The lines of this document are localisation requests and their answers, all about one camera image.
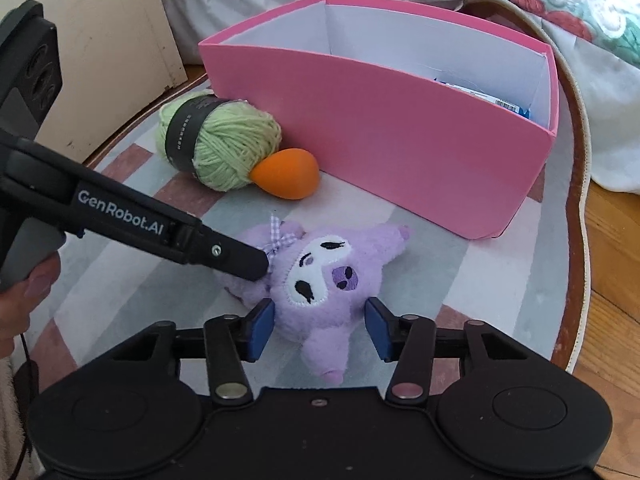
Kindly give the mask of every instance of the white plush face patch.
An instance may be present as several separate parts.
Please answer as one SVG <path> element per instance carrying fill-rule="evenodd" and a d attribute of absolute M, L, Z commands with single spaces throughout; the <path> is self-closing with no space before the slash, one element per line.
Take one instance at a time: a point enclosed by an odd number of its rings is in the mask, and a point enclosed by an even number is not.
<path fill-rule="evenodd" d="M 312 240 L 298 255 L 286 279 L 289 301 L 303 306 L 316 306 L 326 300 L 328 289 L 322 276 L 324 266 L 351 253 L 348 241 L 337 235 Z"/>

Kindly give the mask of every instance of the purple checkered ribbon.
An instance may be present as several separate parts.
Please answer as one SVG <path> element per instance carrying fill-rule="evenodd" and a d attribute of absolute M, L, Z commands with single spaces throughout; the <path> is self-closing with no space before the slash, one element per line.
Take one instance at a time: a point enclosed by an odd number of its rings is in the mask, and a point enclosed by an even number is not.
<path fill-rule="evenodd" d="M 281 225 L 282 222 L 280 222 L 280 219 L 275 215 L 271 215 L 271 243 L 266 244 L 261 248 L 267 254 L 267 259 L 269 260 L 269 272 L 271 272 L 271 263 L 278 251 L 292 246 L 296 241 L 298 241 L 295 234 L 281 234 Z"/>

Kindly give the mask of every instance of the orange makeup sponge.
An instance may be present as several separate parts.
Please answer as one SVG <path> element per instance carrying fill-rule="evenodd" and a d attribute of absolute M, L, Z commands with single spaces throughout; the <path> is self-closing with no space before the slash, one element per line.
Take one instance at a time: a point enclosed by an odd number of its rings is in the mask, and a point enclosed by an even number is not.
<path fill-rule="evenodd" d="M 300 200 L 318 189 L 320 169 L 311 153 L 289 148 L 260 161 L 250 171 L 249 179 L 274 196 Z"/>

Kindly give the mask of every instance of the open storage box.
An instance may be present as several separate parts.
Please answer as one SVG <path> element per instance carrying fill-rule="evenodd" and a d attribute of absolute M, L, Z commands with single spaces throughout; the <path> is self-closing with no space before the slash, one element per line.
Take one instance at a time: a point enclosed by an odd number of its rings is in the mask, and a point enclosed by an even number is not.
<path fill-rule="evenodd" d="M 213 91 L 273 114 L 283 147 L 469 239 L 504 231 L 556 138 L 551 47 L 450 10 L 299 0 L 203 40 L 200 53 Z"/>

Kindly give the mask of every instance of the brown mat edge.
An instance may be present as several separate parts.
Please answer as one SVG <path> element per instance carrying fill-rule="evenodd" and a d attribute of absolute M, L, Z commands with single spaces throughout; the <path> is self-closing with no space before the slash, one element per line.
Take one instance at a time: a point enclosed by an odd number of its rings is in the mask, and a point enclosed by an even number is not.
<path fill-rule="evenodd" d="M 586 196 L 586 187 L 589 185 L 587 168 L 590 138 L 587 119 L 580 112 L 582 99 L 579 90 L 572 82 L 573 78 L 570 75 L 568 65 L 555 44 L 526 18 L 523 11 L 512 3 L 507 0 L 466 0 L 460 12 L 482 19 L 497 14 L 530 36 L 550 44 L 554 50 L 558 79 L 569 103 L 574 128 L 574 166 L 566 201 L 569 277 L 564 313 L 551 361 L 561 368 L 572 368 L 577 359 L 575 351 L 576 349 L 579 351 L 584 322 L 586 321 L 589 301 L 587 284 L 590 282 L 590 277 L 586 273 L 589 255 L 586 251 L 586 232 L 584 231 L 583 204 L 581 204 L 582 197 Z"/>
<path fill-rule="evenodd" d="M 109 139 L 107 139 L 100 148 L 95 150 L 88 158 L 85 160 L 84 165 L 91 170 L 94 170 L 98 164 L 100 164 L 101 160 L 109 153 L 113 147 L 118 144 L 124 137 L 130 134 L 133 129 L 138 126 L 142 121 L 148 118 L 151 114 L 157 112 L 164 104 L 178 96 L 193 90 L 197 86 L 201 85 L 207 80 L 207 74 L 204 73 L 201 76 L 197 77 L 191 82 L 184 83 L 171 91 L 160 96 L 156 101 L 151 103 L 148 107 L 144 108 L 139 114 L 135 115 L 129 122 L 127 122 L 123 127 L 121 127 L 117 132 L 115 132 Z"/>

